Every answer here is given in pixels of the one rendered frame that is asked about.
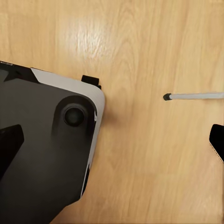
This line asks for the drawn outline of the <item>camera tripod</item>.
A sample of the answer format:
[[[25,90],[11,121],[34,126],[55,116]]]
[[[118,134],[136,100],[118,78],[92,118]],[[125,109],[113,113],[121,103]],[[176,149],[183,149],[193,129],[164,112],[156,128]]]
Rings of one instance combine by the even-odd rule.
[[[209,99],[209,98],[224,98],[224,92],[217,93],[190,93],[190,94],[171,94],[167,93],[163,96],[164,100],[172,99]]]

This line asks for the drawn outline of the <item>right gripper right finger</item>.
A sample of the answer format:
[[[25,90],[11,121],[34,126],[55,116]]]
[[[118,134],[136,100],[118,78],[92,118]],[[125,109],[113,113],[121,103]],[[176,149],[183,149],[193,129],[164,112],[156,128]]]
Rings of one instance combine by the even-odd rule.
[[[209,141],[224,161],[224,126],[214,124],[210,132]]]

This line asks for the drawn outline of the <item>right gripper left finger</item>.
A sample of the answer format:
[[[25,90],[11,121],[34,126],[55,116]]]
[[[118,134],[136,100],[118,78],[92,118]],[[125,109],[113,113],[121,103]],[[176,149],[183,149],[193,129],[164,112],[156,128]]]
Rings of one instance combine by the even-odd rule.
[[[24,143],[20,124],[0,129],[0,180]]]

